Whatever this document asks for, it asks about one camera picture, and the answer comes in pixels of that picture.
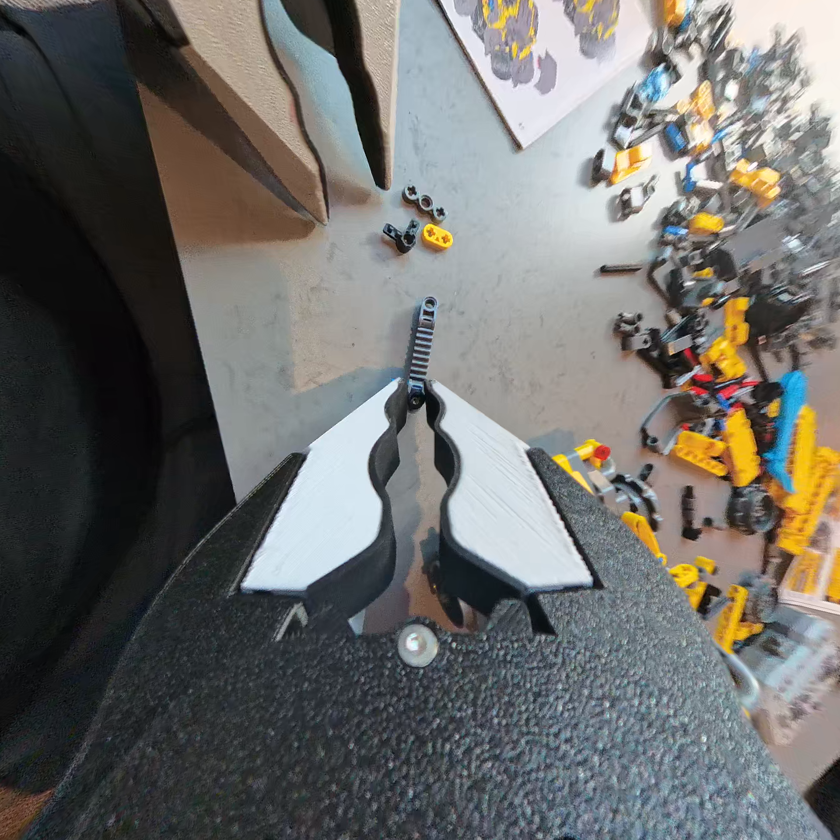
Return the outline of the yellow toy brick vehicle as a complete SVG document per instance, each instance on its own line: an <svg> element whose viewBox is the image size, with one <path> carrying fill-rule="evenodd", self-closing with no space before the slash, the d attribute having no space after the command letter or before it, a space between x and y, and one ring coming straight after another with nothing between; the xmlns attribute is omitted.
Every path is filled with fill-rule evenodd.
<svg viewBox="0 0 840 840"><path fill-rule="evenodd" d="M759 710L760 683L737 656L735 648L763 630L760 622L748 620L750 588L732 584L726 594L711 585L718 571L708 558L697 556L692 563L669 565L659 547L655 524L659 524L657 503L640 484L621 486L612 461L612 450L595 440L553 456L553 461L603 503L612 503L624 524L636 535L673 582L685 594L692 610L709 622L714 644L728 667L742 711L751 718Z"/></svg>

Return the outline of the blue brick separator tool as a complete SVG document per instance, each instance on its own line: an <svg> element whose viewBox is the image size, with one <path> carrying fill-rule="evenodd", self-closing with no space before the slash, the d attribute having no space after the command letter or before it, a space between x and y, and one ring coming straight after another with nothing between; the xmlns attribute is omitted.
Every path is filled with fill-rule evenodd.
<svg viewBox="0 0 840 840"><path fill-rule="evenodd" d="M775 418L773 444L763 454L763 464L768 474L787 494L791 494L794 484L787 462L795 424L806 401L807 377L802 371L791 371L781 377L779 384L780 411Z"/></svg>

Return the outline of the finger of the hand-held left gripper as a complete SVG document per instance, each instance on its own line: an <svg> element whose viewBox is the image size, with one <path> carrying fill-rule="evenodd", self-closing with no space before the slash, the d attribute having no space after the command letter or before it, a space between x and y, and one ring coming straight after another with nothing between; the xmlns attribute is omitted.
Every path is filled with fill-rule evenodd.
<svg viewBox="0 0 840 840"><path fill-rule="evenodd" d="M291 22L338 64L374 183L392 187L399 1L284 1Z"/></svg>
<svg viewBox="0 0 840 840"><path fill-rule="evenodd" d="M167 44L174 58L232 120L235 138L247 141L275 194L297 214L327 224L326 174L270 40L265 3L172 2L190 39L182 48Z"/></svg>

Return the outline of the grey gear rack piece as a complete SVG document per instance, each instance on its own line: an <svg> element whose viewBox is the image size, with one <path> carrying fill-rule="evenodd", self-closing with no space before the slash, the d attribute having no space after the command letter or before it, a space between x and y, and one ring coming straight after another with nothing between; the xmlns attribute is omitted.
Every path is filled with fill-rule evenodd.
<svg viewBox="0 0 840 840"><path fill-rule="evenodd" d="M407 409L414 413L424 406L425 388L429 362L434 342L434 330L438 315L438 300L425 297L419 304L413 325L406 372Z"/></svg>

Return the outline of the pile of loose brick parts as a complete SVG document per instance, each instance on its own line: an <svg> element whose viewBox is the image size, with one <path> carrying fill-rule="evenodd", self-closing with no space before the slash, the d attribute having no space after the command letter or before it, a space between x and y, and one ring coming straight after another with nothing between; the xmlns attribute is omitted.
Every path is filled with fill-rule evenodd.
<svg viewBox="0 0 840 840"><path fill-rule="evenodd" d="M766 471L781 377L838 340L838 156L833 117L804 102L812 84L803 35L773 31L747 49L732 36L734 2L659 2L647 74L618 106L591 184L623 186L621 220L641 212L658 179L631 183L660 139L684 169L642 270L666 325L616 317L625 354L640 356L665 394L640 443L724 482L761 484L777 509L762 573L781 579L811 547L838 492L838 453L818 447L806 394L787 460L794 492Z"/></svg>

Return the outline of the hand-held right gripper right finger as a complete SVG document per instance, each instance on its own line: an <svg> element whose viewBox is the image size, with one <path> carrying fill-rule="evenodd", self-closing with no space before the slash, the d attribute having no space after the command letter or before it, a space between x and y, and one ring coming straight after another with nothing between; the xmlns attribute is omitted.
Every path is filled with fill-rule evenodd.
<svg viewBox="0 0 840 840"><path fill-rule="evenodd" d="M435 465L447 485L440 552L463 579L503 592L590 589L594 577L529 457L529 446L437 381L427 383Z"/></svg>

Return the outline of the paper instruction booklet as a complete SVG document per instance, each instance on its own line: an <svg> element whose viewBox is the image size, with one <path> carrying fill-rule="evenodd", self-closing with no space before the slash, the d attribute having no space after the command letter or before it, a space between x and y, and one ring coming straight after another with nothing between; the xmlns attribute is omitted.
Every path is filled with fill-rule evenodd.
<svg viewBox="0 0 840 840"><path fill-rule="evenodd" d="M474 72L521 149L635 65L651 2L441 1Z"/></svg>

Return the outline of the grey desk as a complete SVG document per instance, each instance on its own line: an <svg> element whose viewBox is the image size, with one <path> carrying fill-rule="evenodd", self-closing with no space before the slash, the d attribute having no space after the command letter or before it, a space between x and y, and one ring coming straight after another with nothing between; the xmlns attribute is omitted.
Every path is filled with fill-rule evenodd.
<svg viewBox="0 0 840 840"><path fill-rule="evenodd" d="M393 190L381 192L334 59L284 8L274 4L269 20L328 175L328 225L291 213L140 88L236 500L399 375L417 303L433 295L432 378L551 454L595 438L621 471L654 462L658 539L671 563L716 561L722 589L760 567L761 538L713 529L682 539L682 488L696 489L698 519L719 523L728 493L639 447L662 391L645 362L622 354L612 322L634 311L660 324L665 309L644 275L598 270L648 257L683 167L657 149L656 194L625 222L613 221L615 192L587 181L638 70L519 151L438 4L402 2ZM409 183L446 208L443 223L403 201ZM413 218L419 236L401 255L382 228ZM425 246L426 224L449 231L452 246Z"/></svg>

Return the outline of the person's dark clothing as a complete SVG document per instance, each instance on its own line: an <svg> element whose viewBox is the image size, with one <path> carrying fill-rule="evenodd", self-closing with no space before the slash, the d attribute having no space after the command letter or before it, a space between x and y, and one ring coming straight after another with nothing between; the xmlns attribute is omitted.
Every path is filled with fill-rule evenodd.
<svg viewBox="0 0 840 840"><path fill-rule="evenodd" d="M2 788L235 502L118 2L2 2Z"/></svg>

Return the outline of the grey toy wheel hub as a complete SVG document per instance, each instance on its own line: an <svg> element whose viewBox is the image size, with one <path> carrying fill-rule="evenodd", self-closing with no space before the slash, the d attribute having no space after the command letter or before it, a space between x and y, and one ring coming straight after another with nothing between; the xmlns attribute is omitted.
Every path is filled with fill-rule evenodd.
<svg viewBox="0 0 840 840"><path fill-rule="evenodd" d="M771 531L777 520L774 499L761 484L733 488L726 511L728 525L751 536Z"/></svg>

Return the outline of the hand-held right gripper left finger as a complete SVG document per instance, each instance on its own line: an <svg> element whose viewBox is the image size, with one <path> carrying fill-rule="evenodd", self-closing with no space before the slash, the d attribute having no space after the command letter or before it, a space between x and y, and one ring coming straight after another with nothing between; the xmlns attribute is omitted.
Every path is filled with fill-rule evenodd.
<svg viewBox="0 0 840 840"><path fill-rule="evenodd" d="M391 381L313 441L243 577L245 593L312 594L372 546L385 504L371 477L374 447L392 429Z"/></svg>

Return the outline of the grey three-hole thin beam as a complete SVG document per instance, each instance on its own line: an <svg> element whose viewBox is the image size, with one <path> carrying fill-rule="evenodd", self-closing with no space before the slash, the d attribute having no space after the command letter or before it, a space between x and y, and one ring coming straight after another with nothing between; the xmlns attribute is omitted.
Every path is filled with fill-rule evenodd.
<svg viewBox="0 0 840 840"><path fill-rule="evenodd" d="M443 223L448 211L442 204L438 204L427 193L419 190L414 184L406 184L402 190L403 201L414 207L419 213L432 219L436 224Z"/></svg>

